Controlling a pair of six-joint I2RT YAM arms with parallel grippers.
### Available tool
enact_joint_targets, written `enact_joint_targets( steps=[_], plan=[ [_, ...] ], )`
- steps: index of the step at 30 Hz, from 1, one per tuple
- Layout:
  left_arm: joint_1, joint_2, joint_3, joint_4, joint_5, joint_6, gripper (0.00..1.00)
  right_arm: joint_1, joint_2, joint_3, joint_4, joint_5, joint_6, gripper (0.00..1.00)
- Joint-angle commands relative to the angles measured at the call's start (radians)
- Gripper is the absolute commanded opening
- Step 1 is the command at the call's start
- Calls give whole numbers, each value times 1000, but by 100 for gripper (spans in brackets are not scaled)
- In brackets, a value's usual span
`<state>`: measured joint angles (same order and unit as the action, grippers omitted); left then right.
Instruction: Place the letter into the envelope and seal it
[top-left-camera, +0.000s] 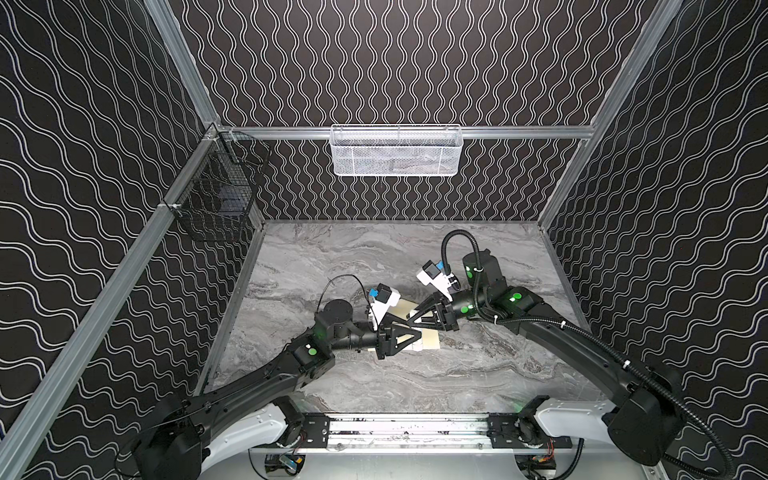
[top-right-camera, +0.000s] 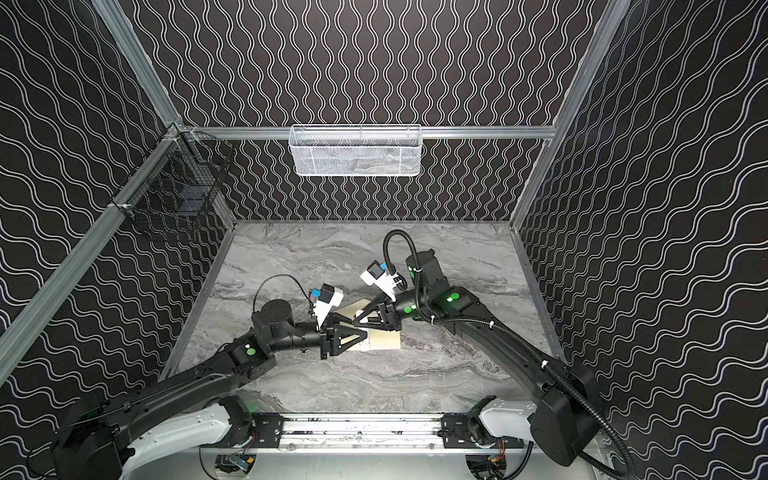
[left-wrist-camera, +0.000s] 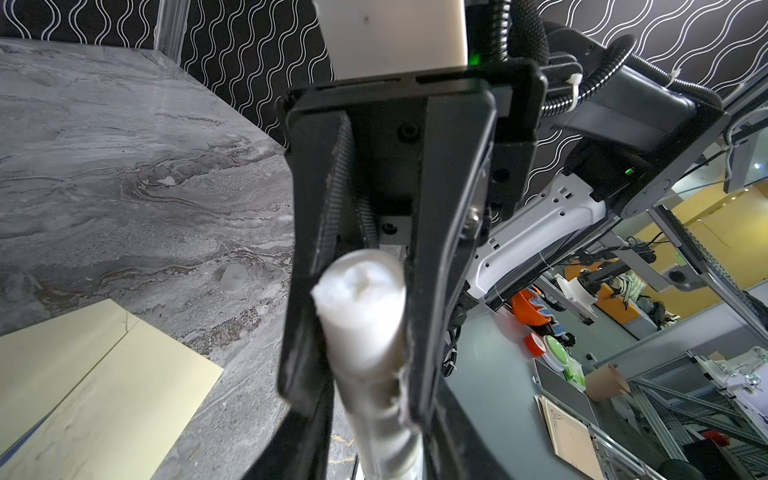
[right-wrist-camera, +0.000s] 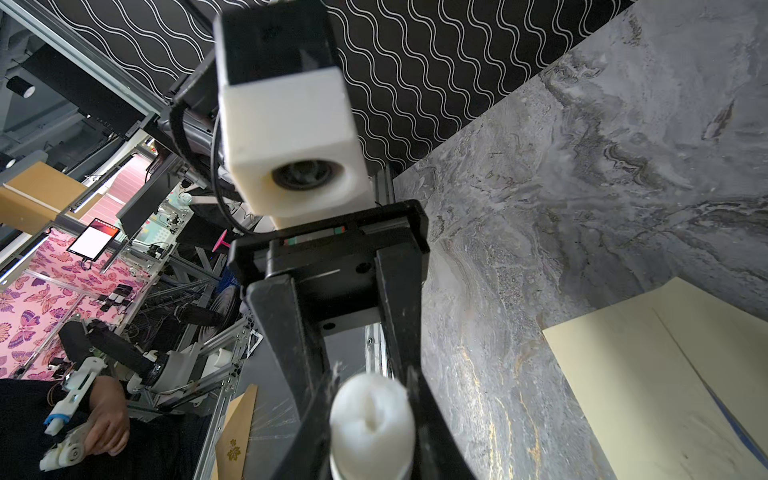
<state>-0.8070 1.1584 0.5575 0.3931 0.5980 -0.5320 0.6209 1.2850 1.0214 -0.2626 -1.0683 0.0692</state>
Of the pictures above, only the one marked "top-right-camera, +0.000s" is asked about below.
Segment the cream yellow envelope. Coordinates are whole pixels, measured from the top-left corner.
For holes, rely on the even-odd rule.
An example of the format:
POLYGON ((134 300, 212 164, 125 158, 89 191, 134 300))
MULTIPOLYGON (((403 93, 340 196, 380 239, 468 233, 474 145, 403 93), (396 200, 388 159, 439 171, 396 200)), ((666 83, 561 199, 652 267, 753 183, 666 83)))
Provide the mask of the cream yellow envelope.
MULTIPOLYGON (((337 313, 352 319, 367 304, 368 299, 362 299, 341 307, 337 313)), ((377 350, 400 350, 401 336, 399 331, 382 331, 365 328, 368 337, 360 343, 353 345, 350 351, 370 352, 377 350)))

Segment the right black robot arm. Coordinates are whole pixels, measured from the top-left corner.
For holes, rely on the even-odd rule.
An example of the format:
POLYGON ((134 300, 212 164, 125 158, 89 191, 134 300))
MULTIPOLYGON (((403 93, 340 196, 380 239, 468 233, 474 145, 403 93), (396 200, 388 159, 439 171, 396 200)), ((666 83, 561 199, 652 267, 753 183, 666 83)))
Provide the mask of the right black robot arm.
POLYGON ((378 317, 369 328, 397 331, 405 320, 422 321, 474 343, 527 391, 534 409, 524 429, 551 460, 597 464, 586 449, 608 426, 595 373, 566 365, 506 326, 477 295, 449 282, 433 250, 409 256, 406 267, 374 261, 361 273, 381 292, 363 310, 378 317))

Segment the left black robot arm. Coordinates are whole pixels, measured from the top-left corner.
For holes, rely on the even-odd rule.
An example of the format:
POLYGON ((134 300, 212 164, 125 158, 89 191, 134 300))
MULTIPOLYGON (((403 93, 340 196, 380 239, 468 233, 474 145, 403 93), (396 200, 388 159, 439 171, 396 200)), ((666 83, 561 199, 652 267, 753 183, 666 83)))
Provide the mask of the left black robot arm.
POLYGON ((244 442, 250 416, 230 393, 264 375, 275 352, 317 347, 323 358, 337 356, 367 337, 359 319, 331 312, 323 323, 295 323, 291 305, 271 300, 251 315, 252 327, 202 363, 146 388, 108 398, 87 394, 67 412, 50 445, 59 479, 118 479, 139 456, 136 441, 162 422, 194 406, 222 408, 222 440, 244 442))

